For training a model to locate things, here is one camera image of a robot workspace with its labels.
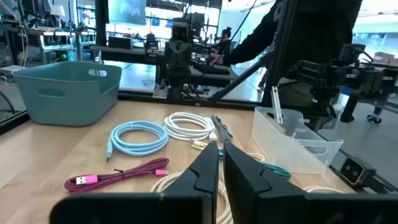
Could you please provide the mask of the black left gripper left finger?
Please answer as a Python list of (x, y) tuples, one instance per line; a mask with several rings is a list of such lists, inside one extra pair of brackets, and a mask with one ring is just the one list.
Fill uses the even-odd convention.
[(72, 195), (57, 202), (50, 223), (215, 223), (219, 150), (209, 143), (162, 192)]

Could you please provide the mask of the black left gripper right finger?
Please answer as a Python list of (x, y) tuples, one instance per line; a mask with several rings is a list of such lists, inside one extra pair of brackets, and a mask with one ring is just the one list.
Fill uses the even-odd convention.
[(224, 145), (223, 165), (235, 223), (397, 224), (396, 194), (308, 193), (232, 143)]

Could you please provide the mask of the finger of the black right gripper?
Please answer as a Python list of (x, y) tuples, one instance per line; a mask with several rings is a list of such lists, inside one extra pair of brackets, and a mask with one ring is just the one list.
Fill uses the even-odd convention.
[(178, 65), (180, 67), (178, 76), (180, 78), (186, 78), (190, 74), (189, 66), (192, 57), (192, 44), (179, 42), (178, 46)]
[(170, 78), (177, 77), (177, 55), (178, 55), (178, 43), (174, 40), (170, 40), (165, 45), (165, 59), (168, 68)]

